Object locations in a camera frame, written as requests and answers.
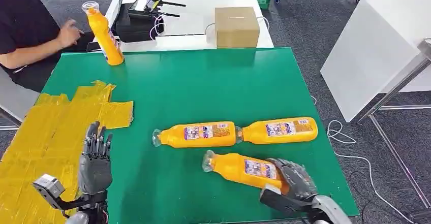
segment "orange bottle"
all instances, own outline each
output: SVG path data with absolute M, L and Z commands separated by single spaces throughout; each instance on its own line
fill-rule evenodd
M 208 150 L 203 158 L 204 172 L 217 172 L 226 180 L 264 188 L 271 184 L 283 194 L 289 191 L 289 186 L 280 176 L 275 165 L 268 161 L 242 156 L 237 153 L 215 154 Z
M 174 148 L 231 146 L 241 142 L 239 130 L 231 121 L 180 124 L 163 131 L 154 130 L 152 142 L 156 147 L 167 144 Z
M 99 11 L 99 4 L 97 2 L 85 2 L 82 4 L 82 10 L 87 14 L 90 27 L 108 64 L 111 66 L 121 64 L 124 61 L 124 56 L 118 41 L 108 26 L 108 19 Z
M 257 121 L 242 128 L 243 140 L 254 144 L 311 141 L 317 133 L 316 121 L 311 117 Z

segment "yellow tape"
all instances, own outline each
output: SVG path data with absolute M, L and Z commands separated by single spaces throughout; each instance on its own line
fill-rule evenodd
M 133 119 L 133 102 L 109 102 L 114 88 L 95 81 L 78 87 L 72 101 L 65 94 L 40 94 L 0 163 L 1 223 L 65 223 L 31 183 L 47 173 L 66 188 L 63 200 L 76 198 L 78 159 L 88 126 L 99 120 L 115 129 L 129 126 Z

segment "robotic hand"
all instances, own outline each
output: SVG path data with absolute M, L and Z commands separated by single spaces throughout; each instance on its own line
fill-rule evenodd
M 319 195 L 316 185 L 303 166 L 284 159 L 269 158 L 289 185 L 286 195 L 267 185 L 260 194 L 260 202 L 291 215 L 305 212 L 313 224 L 351 224 L 341 207 L 330 197 Z
M 107 188 L 111 185 L 110 148 L 112 134 L 104 141 L 105 127 L 99 135 L 99 122 L 92 123 L 84 139 L 84 151 L 79 158 L 78 185 L 82 195 L 65 202 L 60 195 L 65 191 L 56 178 L 44 174 L 33 182 L 35 189 L 55 209 L 61 210 L 67 218 L 66 224 L 106 224 L 108 223 Z M 65 211 L 78 208 L 72 216 Z

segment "green tabletop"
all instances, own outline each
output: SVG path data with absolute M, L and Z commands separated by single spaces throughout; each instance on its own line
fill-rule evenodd
M 352 216 L 357 207 L 325 127 L 290 48 L 223 49 L 126 54 L 109 66 L 101 53 L 64 55 L 43 92 L 72 98 L 94 80 L 116 84 L 112 101 L 134 101 L 130 127 L 113 130 L 109 222 L 217 223 L 285 218 L 259 202 L 260 189 L 205 173 L 206 150 L 304 164 L 321 194 L 331 195 Z M 155 148 L 154 129 L 176 124 L 309 116 L 319 135 L 311 142 L 232 147 Z

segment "cardboard box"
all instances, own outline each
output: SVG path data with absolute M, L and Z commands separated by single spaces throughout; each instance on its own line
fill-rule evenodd
M 252 7 L 215 9 L 217 48 L 256 48 L 260 27 Z

